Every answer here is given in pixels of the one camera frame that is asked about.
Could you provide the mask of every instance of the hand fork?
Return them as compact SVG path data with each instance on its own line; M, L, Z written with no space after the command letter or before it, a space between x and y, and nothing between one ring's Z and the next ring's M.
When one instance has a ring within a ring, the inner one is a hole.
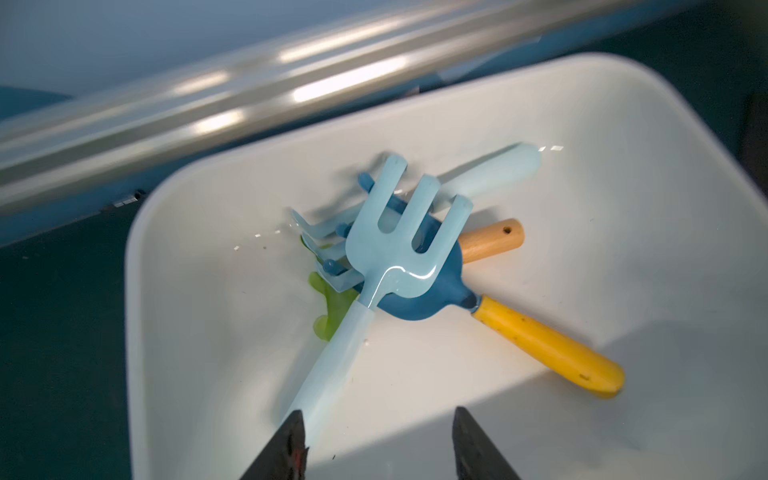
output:
M373 319L373 308L387 293L405 298L426 293L472 212L472 202L457 195L427 251L415 252L413 237L440 188L436 178L425 175L394 231L383 233L379 218L406 167L403 158L389 157L347 236L347 259L363 275L365 284L287 410L302 411L308 445L316 440L346 384Z

